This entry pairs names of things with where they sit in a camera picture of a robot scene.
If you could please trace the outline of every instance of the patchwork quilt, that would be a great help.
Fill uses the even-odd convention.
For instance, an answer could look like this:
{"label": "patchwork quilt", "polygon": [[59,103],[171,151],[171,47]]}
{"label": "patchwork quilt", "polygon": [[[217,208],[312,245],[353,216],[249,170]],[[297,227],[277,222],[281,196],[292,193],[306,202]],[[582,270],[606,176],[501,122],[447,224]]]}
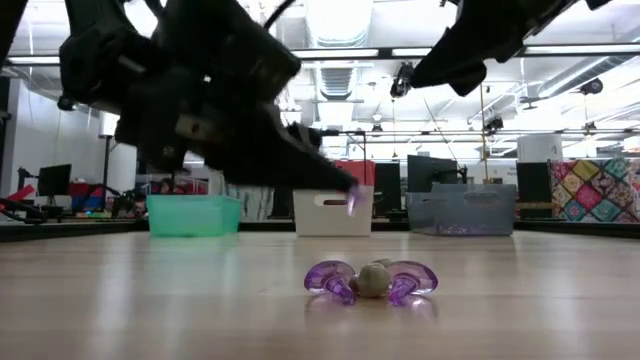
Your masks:
{"label": "patchwork quilt", "polygon": [[549,163],[554,216],[577,222],[640,222],[636,165],[622,158]]}

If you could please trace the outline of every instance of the purple toy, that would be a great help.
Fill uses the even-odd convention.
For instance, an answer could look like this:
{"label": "purple toy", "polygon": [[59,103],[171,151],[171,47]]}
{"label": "purple toy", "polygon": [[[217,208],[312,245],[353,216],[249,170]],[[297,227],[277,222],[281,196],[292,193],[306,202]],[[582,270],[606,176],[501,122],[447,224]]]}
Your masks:
{"label": "purple toy", "polygon": [[323,261],[309,270],[304,278],[304,287],[316,294],[334,294],[344,305],[353,305],[356,294],[347,284],[355,275],[351,265],[345,262]]}
{"label": "purple toy", "polygon": [[349,189],[349,193],[347,194],[347,213],[349,216],[354,216],[356,206],[363,198],[364,195],[360,192],[359,187],[352,186],[351,189]]}
{"label": "purple toy", "polygon": [[415,261],[393,262],[387,271],[391,275],[389,302],[394,306],[404,306],[404,298],[409,294],[424,295],[438,287],[436,274]]}

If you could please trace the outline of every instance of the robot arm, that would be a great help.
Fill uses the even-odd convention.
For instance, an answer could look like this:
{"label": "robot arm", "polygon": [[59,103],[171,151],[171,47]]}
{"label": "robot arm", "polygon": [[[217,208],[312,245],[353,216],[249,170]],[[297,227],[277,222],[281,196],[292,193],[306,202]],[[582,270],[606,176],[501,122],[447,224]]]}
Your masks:
{"label": "robot arm", "polygon": [[[578,0],[443,0],[458,6],[458,19],[416,66],[411,86],[449,84],[468,95],[487,76],[483,61],[504,63]],[[596,10],[611,0],[586,0]]]}
{"label": "robot arm", "polygon": [[115,139],[155,167],[187,150],[238,185],[348,191],[356,180],[289,136],[274,105],[300,61],[235,0],[169,0],[151,39],[119,0],[66,0],[64,94],[120,114]]}

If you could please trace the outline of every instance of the monitor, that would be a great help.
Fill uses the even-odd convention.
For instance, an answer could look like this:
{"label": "monitor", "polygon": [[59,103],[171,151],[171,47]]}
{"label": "monitor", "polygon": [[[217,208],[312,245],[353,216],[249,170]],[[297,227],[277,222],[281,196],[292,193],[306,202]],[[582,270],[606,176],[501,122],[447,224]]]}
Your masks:
{"label": "monitor", "polygon": [[71,164],[40,168],[38,175],[38,196],[69,194]]}
{"label": "monitor", "polygon": [[407,156],[407,191],[431,192],[433,183],[457,184],[458,164],[454,160],[428,156]]}
{"label": "monitor", "polygon": [[[551,203],[551,176],[549,165],[540,163],[517,163],[518,171],[518,201],[523,203]],[[520,218],[550,219],[553,217],[551,209],[522,209]]]}
{"label": "monitor", "polygon": [[402,209],[400,163],[376,163],[374,192],[373,207],[376,216],[385,216],[390,211]]}

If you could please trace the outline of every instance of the table surface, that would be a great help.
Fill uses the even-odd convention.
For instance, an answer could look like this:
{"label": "table surface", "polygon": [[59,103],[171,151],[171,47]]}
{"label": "table surface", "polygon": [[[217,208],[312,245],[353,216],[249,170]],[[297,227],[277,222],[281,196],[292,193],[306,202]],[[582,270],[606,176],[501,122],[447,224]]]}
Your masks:
{"label": "table surface", "polygon": [[[315,263],[428,264],[406,308],[343,307]],[[513,238],[131,233],[0,244],[0,359],[640,359],[640,243]]]}

